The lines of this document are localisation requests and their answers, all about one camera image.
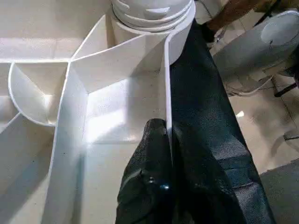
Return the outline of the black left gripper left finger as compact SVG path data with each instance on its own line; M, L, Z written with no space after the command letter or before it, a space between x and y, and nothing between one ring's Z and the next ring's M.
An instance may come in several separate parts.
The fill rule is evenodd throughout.
M147 121L142 139L124 169L117 202L117 224L172 223L173 172L163 119Z

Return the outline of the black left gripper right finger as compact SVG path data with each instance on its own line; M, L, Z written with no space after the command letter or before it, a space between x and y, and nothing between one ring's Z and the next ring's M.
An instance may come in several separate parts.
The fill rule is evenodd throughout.
M244 224L244 214L224 169L195 130L173 124L173 161L181 224Z

